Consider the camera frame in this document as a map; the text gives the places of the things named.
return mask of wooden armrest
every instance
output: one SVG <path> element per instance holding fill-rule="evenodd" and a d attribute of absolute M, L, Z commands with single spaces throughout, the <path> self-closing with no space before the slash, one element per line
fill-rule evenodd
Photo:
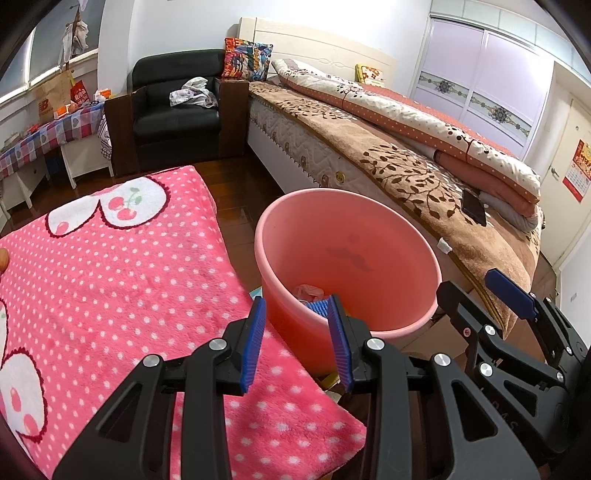
<path fill-rule="evenodd" d="M 248 126 L 248 86 L 246 80 L 215 79 L 215 95 L 222 128 L 219 133 L 219 156 L 244 154 Z"/>
<path fill-rule="evenodd" d="M 120 177 L 139 172 L 132 94 L 109 98 L 105 102 L 105 118 L 111 137 L 111 164 L 115 175 Z"/>

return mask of window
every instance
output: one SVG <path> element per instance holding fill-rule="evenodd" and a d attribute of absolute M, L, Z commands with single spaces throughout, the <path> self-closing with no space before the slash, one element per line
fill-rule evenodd
<path fill-rule="evenodd" d="M 63 48 L 61 39 L 66 25 L 74 21 L 78 6 L 77 0 L 61 0 L 39 22 L 0 79 L 0 103 L 29 88 L 35 78 L 56 69 Z M 80 13 L 88 25 L 86 51 L 99 47 L 104 7 L 105 0 L 88 0 L 85 10 Z"/>
<path fill-rule="evenodd" d="M 32 35 L 22 44 L 21 49 L 12 59 L 12 62 L 10 62 L 8 69 L 0 80 L 0 98 L 27 84 L 25 65 L 28 63 L 27 57 L 31 46 L 31 37 Z"/>
<path fill-rule="evenodd" d="M 31 50 L 32 79 L 59 64 L 63 48 L 61 39 L 66 25 L 74 21 L 78 5 L 76 0 L 62 0 L 37 25 Z M 86 9 L 80 13 L 82 20 L 88 25 L 87 51 L 99 46 L 100 21 L 104 7 L 105 0 L 89 0 Z"/>

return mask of polka dot blanket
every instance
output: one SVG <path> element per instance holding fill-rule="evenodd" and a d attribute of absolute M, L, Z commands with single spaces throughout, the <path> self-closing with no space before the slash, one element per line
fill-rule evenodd
<path fill-rule="evenodd" d="M 0 410 L 48 478 L 141 358 L 189 355 L 252 303 L 193 167 L 77 199 L 0 247 L 11 256 L 0 281 Z M 269 325 L 249 393 L 225 397 L 225 409 L 237 480 L 320 478 L 365 439 L 363 425 L 322 393 Z"/>

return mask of sliding door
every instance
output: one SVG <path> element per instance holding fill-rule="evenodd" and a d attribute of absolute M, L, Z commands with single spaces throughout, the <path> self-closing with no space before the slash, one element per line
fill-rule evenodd
<path fill-rule="evenodd" d="M 412 98 L 523 158 L 554 62 L 479 28 L 433 20 Z"/>

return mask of blue gripper pad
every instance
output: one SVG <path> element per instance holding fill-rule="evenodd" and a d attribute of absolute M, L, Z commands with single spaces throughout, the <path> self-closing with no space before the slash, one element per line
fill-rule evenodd
<path fill-rule="evenodd" d="M 349 320 L 340 302 L 337 303 L 334 296 L 330 296 L 328 300 L 324 301 L 327 303 L 327 318 L 329 321 L 330 339 L 332 340 L 335 351 L 336 368 L 339 373 L 340 382 L 345 387 L 345 390 L 350 393 L 354 383 L 351 346 L 347 339 L 346 326 L 343 324 L 343 322 L 348 322 Z"/>
<path fill-rule="evenodd" d="M 262 297 L 257 297 L 252 305 L 247 322 L 250 323 L 248 340 L 242 355 L 242 371 L 240 377 L 240 389 L 242 393 L 248 392 L 248 387 L 255 379 L 256 364 L 261 351 L 262 336 L 265 333 L 265 321 L 267 319 L 267 304 Z"/>
<path fill-rule="evenodd" d="M 313 301 L 306 305 L 312 312 L 317 313 L 321 317 L 327 319 L 329 317 L 329 301 L 328 300 L 319 300 Z"/>
<path fill-rule="evenodd" d="M 493 268 L 486 272 L 484 283 L 520 319 L 534 320 L 538 315 L 534 299 L 500 270 Z"/>

